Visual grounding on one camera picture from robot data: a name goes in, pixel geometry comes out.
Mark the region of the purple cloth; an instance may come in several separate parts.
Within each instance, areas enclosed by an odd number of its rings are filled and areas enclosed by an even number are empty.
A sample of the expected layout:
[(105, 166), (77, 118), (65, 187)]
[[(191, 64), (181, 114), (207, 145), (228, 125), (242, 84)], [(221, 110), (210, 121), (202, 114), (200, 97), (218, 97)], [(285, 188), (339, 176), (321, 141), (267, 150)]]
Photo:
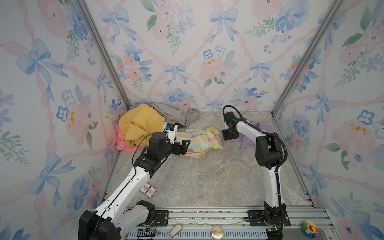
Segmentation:
[[(258, 123), (251, 121), (250, 124), (267, 133), (275, 132), (274, 126), (270, 123)], [(240, 149), (250, 147), (256, 142), (257, 137), (262, 136), (259, 131), (243, 121), (237, 123), (236, 130), (240, 133), (240, 136), (237, 139), (234, 139), (233, 142), (241, 143)]]

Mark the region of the floral pastel cloth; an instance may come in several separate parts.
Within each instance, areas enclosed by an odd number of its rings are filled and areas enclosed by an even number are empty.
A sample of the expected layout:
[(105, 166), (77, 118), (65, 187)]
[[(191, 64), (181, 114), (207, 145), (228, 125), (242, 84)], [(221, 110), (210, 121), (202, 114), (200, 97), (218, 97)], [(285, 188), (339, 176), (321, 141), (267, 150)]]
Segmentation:
[(185, 157), (197, 159), (207, 152), (223, 149), (220, 132), (215, 127), (203, 130), (186, 129), (184, 132), (176, 132), (176, 137), (177, 142), (191, 141)]

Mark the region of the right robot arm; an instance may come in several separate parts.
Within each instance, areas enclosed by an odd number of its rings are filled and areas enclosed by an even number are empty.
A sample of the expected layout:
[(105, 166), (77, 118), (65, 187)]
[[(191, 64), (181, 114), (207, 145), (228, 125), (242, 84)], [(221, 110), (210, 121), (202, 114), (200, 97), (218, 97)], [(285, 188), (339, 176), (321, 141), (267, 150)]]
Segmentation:
[(225, 105), (222, 109), (227, 128), (222, 131), (225, 141), (235, 140), (244, 135), (255, 143), (255, 159), (263, 168), (266, 195), (264, 215), (256, 219), (246, 218), (249, 223), (264, 221), (269, 233), (277, 234), (287, 225), (287, 208), (282, 196), (280, 172), (281, 166), (287, 161), (288, 149), (277, 133), (269, 133), (253, 125), (242, 116), (240, 111)]

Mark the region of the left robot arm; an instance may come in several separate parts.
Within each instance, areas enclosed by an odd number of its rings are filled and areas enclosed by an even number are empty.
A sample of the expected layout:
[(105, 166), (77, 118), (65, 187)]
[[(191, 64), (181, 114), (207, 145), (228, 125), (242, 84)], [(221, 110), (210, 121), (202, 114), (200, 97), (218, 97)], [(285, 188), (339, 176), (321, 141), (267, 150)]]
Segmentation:
[(82, 214), (79, 219), (79, 240), (122, 240), (139, 225), (155, 225), (153, 204), (139, 201), (131, 210), (127, 210), (127, 206), (170, 155), (187, 153), (191, 142), (176, 142), (175, 138), (171, 132), (150, 135), (148, 147), (143, 149), (120, 186), (94, 211)]

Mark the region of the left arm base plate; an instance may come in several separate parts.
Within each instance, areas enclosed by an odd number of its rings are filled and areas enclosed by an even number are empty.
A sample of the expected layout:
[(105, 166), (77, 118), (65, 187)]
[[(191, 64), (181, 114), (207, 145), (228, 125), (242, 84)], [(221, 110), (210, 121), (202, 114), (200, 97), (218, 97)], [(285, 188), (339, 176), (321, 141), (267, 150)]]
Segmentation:
[(155, 210), (152, 214), (149, 214), (147, 220), (139, 224), (138, 227), (166, 227), (169, 222), (168, 210)]

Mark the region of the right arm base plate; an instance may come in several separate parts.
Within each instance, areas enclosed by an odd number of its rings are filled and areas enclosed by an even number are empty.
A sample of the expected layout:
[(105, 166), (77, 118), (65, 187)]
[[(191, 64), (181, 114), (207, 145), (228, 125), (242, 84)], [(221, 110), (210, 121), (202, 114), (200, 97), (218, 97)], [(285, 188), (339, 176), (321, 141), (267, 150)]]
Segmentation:
[(266, 216), (263, 210), (249, 210), (247, 211), (247, 217), (245, 221), (250, 223), (251, 227), (277, 227), (280, 223), (281, 218), (275, 218), (275, 222), (267, 223)]

